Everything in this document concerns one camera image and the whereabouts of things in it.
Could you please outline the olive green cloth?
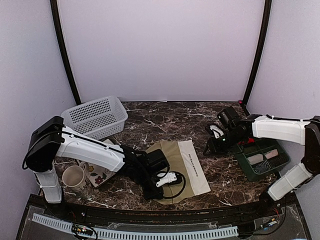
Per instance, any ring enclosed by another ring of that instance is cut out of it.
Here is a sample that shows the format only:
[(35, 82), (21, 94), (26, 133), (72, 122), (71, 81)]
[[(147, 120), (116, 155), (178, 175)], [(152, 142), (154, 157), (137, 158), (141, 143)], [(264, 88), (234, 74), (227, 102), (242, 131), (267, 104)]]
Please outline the olive green cloth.
[(146, 152), (150, 153), (158, 149), (162, 150), (168, 160), (170, 171), (182, 174), (186, 180), (174, 185), (165, 184), (163, 191), (166, 197), (174, 196), (180, 190), (183, 192), (173, 199), (157, 199), (158, 203), (162, 205), (177, 204), (184, 199), (211, 191), (191, 139), (185, 141), (160, 140), (150, 146)]

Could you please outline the pink white underwear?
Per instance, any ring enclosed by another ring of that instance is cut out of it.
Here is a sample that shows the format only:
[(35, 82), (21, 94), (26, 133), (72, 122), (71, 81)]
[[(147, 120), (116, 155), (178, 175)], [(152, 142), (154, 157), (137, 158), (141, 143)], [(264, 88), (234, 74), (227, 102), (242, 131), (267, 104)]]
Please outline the pink white underwear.
[(271, 159), (271, 158), (274, 158), (276, 156), (278, 156), (279, 153), (278, 153), (278, 150), (277, 149), (273, 149), (273, 150), (270, 150), (268, 152), (266, 152), (264, 154), (264, 156), (266, 157), (266, 159)]

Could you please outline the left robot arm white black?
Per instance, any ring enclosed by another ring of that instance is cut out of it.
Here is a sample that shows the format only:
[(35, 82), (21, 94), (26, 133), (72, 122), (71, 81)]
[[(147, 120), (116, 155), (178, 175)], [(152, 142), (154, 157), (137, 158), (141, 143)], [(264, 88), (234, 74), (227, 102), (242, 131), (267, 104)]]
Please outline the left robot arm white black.
[(32, 133), (22, 168), (33, 171), (47, 206), (60, 218), (67, 218), (71, 208), (65, 203), (59, 184), (55, 157), (94, 164), (128, 177), (142, 188), (146, 200), (168, 199), (164, 185), (187, 183), (182, 173), (170, 170), (162, 150), (145, 152), (123, 144), (104, 143), (74, 131), (62, 117), (54, 116)]

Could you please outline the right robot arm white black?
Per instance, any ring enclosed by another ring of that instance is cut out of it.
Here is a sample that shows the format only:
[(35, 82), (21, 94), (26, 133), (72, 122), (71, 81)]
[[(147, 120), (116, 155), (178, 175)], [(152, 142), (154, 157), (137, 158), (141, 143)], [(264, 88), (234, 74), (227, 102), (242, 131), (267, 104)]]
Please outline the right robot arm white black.
[(205, 156), (231, 153), (250, 182), (286, 172), (258, 197), (255, 213), (266, 217), (275, 203), (320, 174), (320, 117), (285, 118), (268, 114), (240, 116), (229, 106), (208, 124)]

